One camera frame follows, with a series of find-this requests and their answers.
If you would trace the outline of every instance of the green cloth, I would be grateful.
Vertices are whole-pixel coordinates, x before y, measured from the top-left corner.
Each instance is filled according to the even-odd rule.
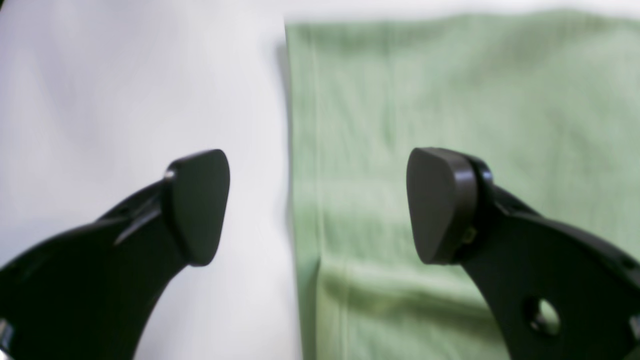
[[[507,359],[458,266],[413,247],[414,147],[479,156],[544,215],[640,256],[640,27],[558,11],[290,24],[306,360]]]

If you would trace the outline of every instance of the white surface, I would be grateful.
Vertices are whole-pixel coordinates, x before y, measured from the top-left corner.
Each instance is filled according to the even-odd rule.
[[[425,18],[628,1],[5,0],[0,263],[97,218],[175,158],[223,149],[220,248],[166,289],[137,359],[299,359],[288,135],[277,49],[289,20]]]

